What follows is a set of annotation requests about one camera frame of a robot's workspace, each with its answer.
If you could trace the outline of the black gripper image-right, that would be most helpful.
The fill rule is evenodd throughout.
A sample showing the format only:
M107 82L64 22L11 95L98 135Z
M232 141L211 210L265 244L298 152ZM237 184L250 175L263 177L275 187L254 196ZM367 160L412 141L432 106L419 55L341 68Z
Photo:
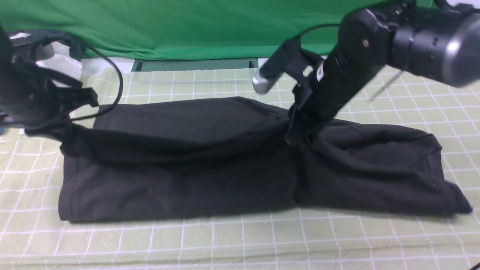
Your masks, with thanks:
M386 65L386 53L370 48L336 45L305 82L294 87L295 102L288 111L286 143L295 147L313 136Z

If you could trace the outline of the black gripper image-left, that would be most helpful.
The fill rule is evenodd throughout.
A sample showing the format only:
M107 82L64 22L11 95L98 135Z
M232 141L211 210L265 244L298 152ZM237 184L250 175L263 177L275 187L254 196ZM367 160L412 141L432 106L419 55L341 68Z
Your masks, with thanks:
M22 126L39 129L68 122L69 114L84 105L98 106L91 87L61 72L23 62L25 89L22 94Z

